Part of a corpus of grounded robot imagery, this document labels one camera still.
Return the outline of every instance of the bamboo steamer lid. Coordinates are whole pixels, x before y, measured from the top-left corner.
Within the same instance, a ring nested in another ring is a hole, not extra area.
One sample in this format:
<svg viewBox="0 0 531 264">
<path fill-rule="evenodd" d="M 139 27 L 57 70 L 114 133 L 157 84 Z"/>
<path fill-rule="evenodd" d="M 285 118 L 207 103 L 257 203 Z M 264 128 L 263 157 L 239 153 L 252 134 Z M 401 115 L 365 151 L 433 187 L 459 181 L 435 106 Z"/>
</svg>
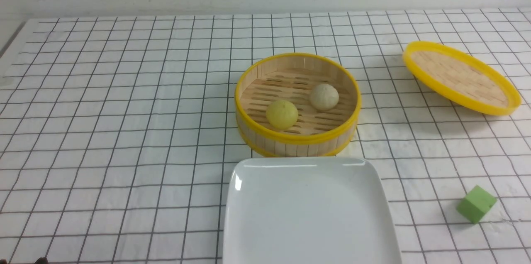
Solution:
<svg viewBox="0 0 531 264">
<path fill-rule="evenodd" d="M 516 88 L 496 70 L 459 50 L 425 41 L 404 51 L 408 69 L 426 86 L 449 100 L 493 116 L 520 106 Z"/>
</svg>

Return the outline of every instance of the yellow rim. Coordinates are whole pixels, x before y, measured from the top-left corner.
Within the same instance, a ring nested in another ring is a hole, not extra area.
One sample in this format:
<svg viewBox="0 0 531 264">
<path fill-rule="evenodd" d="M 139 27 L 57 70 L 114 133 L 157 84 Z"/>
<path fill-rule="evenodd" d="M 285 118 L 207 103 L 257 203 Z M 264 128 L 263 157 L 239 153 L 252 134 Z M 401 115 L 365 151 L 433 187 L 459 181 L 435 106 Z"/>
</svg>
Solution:
<svg viewBox="0 0 531 264">
<path fill-rule="evenodd" d="M 454 59 L 466 63 L 467 65 L 487 75 L 487 77 L 489 77 L 493 82 L 495 82 L 499 86 L 499 88 L 501 88 L 504 94 L 506 94 L 509 102 L 508 106 L 496 107 L 493 105 L 488 105 L 486 103 L 482 103 L 478 100 L 474 100 L 468 96 L 465 96 L 460 92 L 457 92 L 456 90 L 448 88 L 448 86 L 437 81 L 431 75 L 420 69 L 417 63 L 411 58 L 411 54 L 419 50 L 433 51 L 438 52 L 440 54 L 444 54 L 446 56 L 450 56 Z M 505 79 L 505 77 L 499 74 L 496 70 L 492 69 L 489 65 L 486 65 L 484 62 L 468 54 L 465 54 L 464 52 L 460 52 L 459 50 L 450 48 L 442 44 L 427 41 L 415 41 L 407 45 L 402 57 L 404 58 L 404 62 L 406 63 L 406 66 L 408 67 L 409 71 L 411 71 L 411 73 L 415 75 L 415 77 L 417 77 L 420 81 L 422 81 L 426 86 L 432 88 L 432 90 L 448 98 L 449 100 L 463 105 L 464 107 L 482 113 L 486 113 L 487 115 L 504 116 L 510 115 L 510 113 L 512 113 L 517 107 L 520 106 L 520 94 L 518 93 L 518 90 L 516 90 L 516 88 L 512 85 L 512 83 Z"/>
<path fill-rule="evenodd" d="M 254 122 L 254 120 L 249 117 L 247 113 L 243 110 L 243 107 L 241 107 L 241 104 L 239 103 L 239 100 L 237 99 L 237 93 L 239 92 L 239 87 L 241 86 L 241 81 L 245 78 L 245 76 L 252 70 L 254 67 L 259 66 L 260 64 L 267 62 L 272 59 L 276 58 L 282 58 L 285 56 L 306 56 L 310 58 L 317 58 L 323 61 L 328 62 L 331 65 L 336 66 L 339 68 L 343 73 L 345 73 L 348 78 L 351 80 L 351 82 L 354 84 L 354 88 L 356 89 L 356 107 L 354 109 L 354 112 L 352 115 L 340 126 L 334 128 L 333 130 L 321 133 L 321 134 L 315 134 L 315 135 L 290 135 L 290 134 L 283 134 L 280 132 L 276 132 L 270 129 L 265 128 L 264 126 L 258 124 L 257 122 Z M 279 141 L 282 143 L 288 143 L 288 144 L 312 144 L 312 143 L 321 143 L 324 141 L 328 141 L 330 139 L 333 139 L 337 137 L 338 135 L 342 134 L 345 130 L 350 128 L 354 122 L 356 122 L 356 118 L 358 117 L 358 114 L 360 113 L 361 104 L 362 104 L 362 96 L 360 94 L 360 88 L 358 87 L 358 84 L 356 83 L 355 79 L 352 77 L 351 73 L 344 69 L 341 65 L 338 63 L 331 61 L 329 59 L 326 59 L 322 56 L 316 56 L 315 54 L 301 54 L 301 53 L 294 53 L 294 54 L 277 54 L 276 56 L 270 56 L 269 58 L 265 58 L 261 61 L 256 62 L 254 65 L 252 65 L 247 71 L 245 71 L 241 77 L 239 78 L 238 84 L 236 85 L 236 89 L 234 92 L 234 101 L 236 105 L 236 111 L 241 114 L 242 119 L 244 120 L 245 124 L 249 126 L 252 130 L 254 130 L 256 133 L 262 135 L 263 137 L 267 137 L 268 139 L 274 139 L 275 141 Z"/>
<path fill-rule="evenodd" d="M 238 126 L 238 132 L 239 132 L 239 135 L 241 136 L 241 138 L 243 139 L 243 141 L 245 141 L 245 143 L 251 147 L 252 150 L 256 151 L 256 153 L 264 156 L 264 157 L 282 157 L 282 156 L 279 156 L 279 155 L 275 155 L 275 154 L 272 154 L 260 147 L 257 147 L 254 143 L 252 143 L 251 141 L 249 141 L 247 139 L 247 137 L 245 136 L 245 134 L 243 134 L 243 132 L 241 132 L 241 129 L 239 128 Z M 351 137 L 348 138 L 348 140 L 340 145 L 336 150 L 332 150 L 330 152 L 328 152 L 327 154 L 324 154 L 324 155 L 320 155 L 320 156 L 335 156 L 336 154 L 338 154 L 339 152 L 343 151 L 343 149 L 345 147 L 347 147 L 347 145 L 351 142 L 351 139 L 354 137 L 354 134 L 356 134 L 355 132 L 352 133 Z"/>
</svg>

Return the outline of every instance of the grid tablecloth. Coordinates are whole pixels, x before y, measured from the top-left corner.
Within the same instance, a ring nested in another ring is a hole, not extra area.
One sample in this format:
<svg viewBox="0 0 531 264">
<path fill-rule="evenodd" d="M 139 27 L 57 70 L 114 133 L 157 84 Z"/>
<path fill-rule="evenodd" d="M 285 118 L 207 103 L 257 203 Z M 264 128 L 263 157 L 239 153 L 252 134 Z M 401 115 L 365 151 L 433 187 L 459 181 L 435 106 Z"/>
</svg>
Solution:
<svg viewBox="0 0 531 264">
<path fill-rule="evenodd" d="M 0 259 L 222 262 L 238 135 L 234 87 L 253 62 L 320 54 L 357 79 L 342 156 L 377 168 L 406 264 L 529 264 L 531 8 L 39 20 L 0 88 Z M 523 97 L 511 116 L 419 83 L 416 40 L 469 52 Z M 478 225 L 455 211 L 480 185 Z"/>
</svg>

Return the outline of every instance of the square plate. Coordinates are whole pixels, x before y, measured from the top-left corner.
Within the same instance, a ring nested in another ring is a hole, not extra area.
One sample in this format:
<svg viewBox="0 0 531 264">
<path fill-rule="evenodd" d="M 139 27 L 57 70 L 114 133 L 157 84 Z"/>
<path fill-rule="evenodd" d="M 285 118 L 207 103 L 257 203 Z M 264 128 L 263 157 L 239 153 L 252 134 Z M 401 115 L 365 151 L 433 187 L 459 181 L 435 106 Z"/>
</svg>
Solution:
<svg viewBox="0 0 531 264">
<path fill-rule="evenodd" d="M 227 198 L 227 264 L 401 264 L 380 178 L 366 160 L 256 158 Z"/>
</svg>

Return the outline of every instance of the green cube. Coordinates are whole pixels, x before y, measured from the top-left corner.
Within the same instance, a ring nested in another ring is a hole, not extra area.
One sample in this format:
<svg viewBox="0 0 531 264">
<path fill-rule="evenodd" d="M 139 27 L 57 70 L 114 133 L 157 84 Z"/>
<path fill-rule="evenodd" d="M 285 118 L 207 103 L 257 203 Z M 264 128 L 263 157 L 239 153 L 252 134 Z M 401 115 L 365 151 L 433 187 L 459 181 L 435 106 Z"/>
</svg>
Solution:
<svg viewBox="0 0 531 264">
<path fill-rule="evenodd" d="M 476 185 L 459 202 L 457 212 L 470 220 L 471 223 L 477 224 L 494 204 L 496 204 L 496 198 Z"/>
</svg>

